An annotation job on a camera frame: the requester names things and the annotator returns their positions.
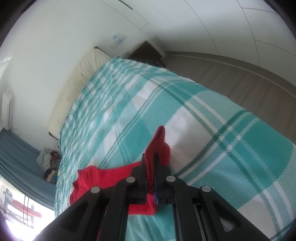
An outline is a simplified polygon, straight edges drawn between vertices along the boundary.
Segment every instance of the wall outlet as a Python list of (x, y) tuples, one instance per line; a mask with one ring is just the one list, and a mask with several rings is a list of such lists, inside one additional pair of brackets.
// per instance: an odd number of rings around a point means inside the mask
[(124, 34), (117, 34), (113, 35), (112, 38), (113, 41), (111, 42), (110, 46), (115, 49), (126, 37)]

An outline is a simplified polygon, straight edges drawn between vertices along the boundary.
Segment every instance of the air conditioner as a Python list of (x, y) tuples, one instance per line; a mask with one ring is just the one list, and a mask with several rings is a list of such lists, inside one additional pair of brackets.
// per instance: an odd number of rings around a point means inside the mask
[(1, 126), (7, 130), (11, 128), (13, 100), (14, 96), (5, 91), (2, 97)]

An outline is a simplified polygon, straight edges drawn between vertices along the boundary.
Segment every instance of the gray-blue curtain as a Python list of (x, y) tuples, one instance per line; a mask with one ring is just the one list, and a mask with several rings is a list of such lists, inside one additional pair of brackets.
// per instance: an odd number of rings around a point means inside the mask
[(0, 175), (37, 203), (54, 209), (56, 185), (43, 179), (36, 159), (40, 151), (11, 131), (0, 132)]

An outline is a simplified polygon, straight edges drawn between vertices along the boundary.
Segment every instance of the dark brown nightstand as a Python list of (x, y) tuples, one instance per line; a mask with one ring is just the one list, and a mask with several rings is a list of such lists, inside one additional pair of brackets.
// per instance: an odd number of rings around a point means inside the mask
[(165, 67), (160, 60), (162, 58), (161, 54), (148, 41), (139, 43), (125, 58), (157, 67)]

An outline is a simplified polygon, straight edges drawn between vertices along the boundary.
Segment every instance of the beige headboard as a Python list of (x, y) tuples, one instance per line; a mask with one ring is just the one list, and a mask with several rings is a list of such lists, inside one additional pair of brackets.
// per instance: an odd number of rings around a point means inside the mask
[(110, 59), (111, 57), (98, 47), (92, 47), (74, 68), (57, 99), (48, 124), (48, 131), (52, 137), (59, 138), (64, 120), (83, 87), (91, 76)]

